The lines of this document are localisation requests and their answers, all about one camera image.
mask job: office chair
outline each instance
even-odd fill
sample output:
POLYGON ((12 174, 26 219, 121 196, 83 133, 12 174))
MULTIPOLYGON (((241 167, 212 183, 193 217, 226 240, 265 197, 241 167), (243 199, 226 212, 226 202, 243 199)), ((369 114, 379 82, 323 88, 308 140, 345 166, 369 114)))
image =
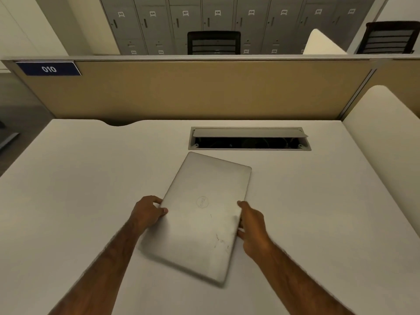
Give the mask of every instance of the office chair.
POLYGON ((420 22, 370 22, 356 54, 410 54, 420 32, 420 22))
POLYGON ((241 32, 188 32, 188 55, 239 55, 240 53, 241 32))

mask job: laptop lid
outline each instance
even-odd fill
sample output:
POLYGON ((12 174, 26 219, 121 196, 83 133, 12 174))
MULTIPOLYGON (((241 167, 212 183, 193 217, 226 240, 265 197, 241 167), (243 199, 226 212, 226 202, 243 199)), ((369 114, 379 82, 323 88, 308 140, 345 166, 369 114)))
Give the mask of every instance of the laptop lid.
POLYGON ((169 213, 149 228, 143 253, 223 284, 251 168, 189 152, 167 191, 169 213))

